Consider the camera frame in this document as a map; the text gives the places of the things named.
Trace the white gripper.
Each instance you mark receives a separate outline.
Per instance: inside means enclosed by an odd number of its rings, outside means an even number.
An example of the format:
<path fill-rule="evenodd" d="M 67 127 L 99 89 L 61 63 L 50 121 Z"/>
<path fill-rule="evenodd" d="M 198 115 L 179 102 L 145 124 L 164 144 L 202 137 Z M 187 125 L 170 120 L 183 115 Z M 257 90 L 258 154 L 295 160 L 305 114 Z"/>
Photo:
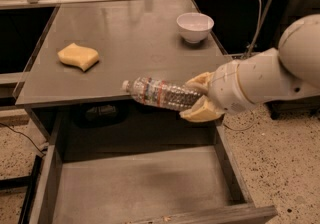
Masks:
<path fill-rule="evenodd" d="M 219 119 L 224 113 L 238 114 L 252 110 L 255 105 L 250 102 L 241 89 L 238 70 L 240 62 L 233 60 L 221 65 L 214 73 L 204 72 L 190 80 L 184 86 L 197 90 L 202 96 L 187 110 L 179 113 L 184 120 L 202 123 Z"/>

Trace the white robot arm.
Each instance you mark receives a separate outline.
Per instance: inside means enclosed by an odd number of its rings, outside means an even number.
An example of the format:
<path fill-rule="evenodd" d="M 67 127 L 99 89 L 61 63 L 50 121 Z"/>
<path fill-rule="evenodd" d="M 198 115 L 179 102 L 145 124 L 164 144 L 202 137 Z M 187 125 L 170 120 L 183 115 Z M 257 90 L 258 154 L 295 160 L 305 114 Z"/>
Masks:
<path fill-rule="evenodd" d="M 320 95 L 320 15 L 305 16 L 283 32 L 276 48 L 233 60 L 186 85 L 204 95 L 180 117 L 207 122 L 257 105 Z"/>

